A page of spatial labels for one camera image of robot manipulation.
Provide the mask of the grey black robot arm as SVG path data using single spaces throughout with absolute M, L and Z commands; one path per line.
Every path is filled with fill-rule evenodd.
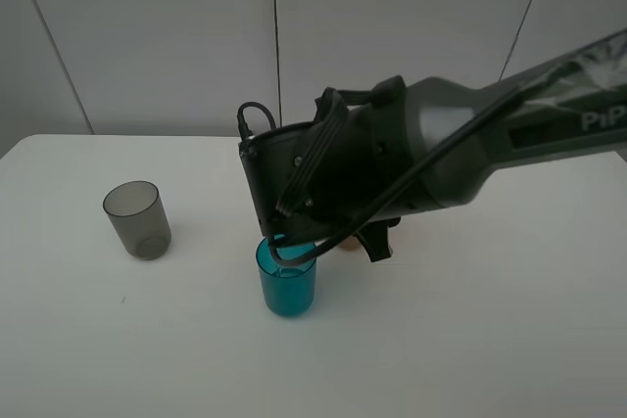
M 357 238 L 389 258 L 390 228 L 463 206 L 495 171 L 616 149 L 626 142 L 626 34 L 472 89 L 400 76 L 367 90 L 327 88 L 312 120 L 255 134 L 239 157 L 272 258 L 297 267 Z

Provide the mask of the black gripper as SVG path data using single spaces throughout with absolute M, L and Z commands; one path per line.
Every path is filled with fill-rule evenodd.
M 334 236 L 416 162 L 416 130 L 403 114 L 350 114 L 308 180 L 302 173 L 320 122 L 300 122 L 246 137 L 239 157 L 263 235 L 275 242 Z M 356 238 L 371 262 L 393 251 L 398 217 L 369 222 Z

